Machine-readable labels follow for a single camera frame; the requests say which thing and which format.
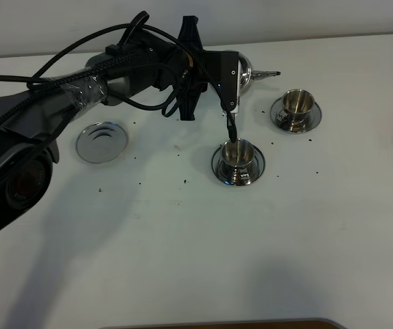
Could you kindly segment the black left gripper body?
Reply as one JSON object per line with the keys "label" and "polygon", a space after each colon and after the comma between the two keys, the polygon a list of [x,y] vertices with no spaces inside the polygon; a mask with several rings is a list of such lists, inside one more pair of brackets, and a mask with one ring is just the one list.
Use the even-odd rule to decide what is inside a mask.
{"label": "black left gripper body", "polygon": [[158,82],[161,89],[168,84],[173,88],[173,97],[168,99],[173,105],[161,109],[164,117],[179,112],[180,120],[193,121],[200,95],[207,90],[206,78],[200,70],[204,49],[197,24],[196,16],[184,16],[178,37],[161,36],[154,47],[160,62],[174,72],[171,75],[165,71]]}

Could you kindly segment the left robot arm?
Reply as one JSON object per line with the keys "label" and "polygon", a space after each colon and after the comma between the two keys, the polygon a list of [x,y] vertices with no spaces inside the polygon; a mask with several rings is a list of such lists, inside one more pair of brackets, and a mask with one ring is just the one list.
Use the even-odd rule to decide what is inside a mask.
{"label": "left robot arm", "polygon": [[0,74],[0,82],[26,86],[23,92],[0,97],[0,230],[46,193],[60,159],[56,140],[70,122],[98,104],[132,103],[133,96],[149,87],[171,88],[168,98],[154,106],[169,116],[188,100],[192,84],[205,77],[196,17],[184,17],[178,37],[147,20],[142,12],[120,25],[119,42],[74,73],[46,76],[71,52],[67,47],[32,76]]}

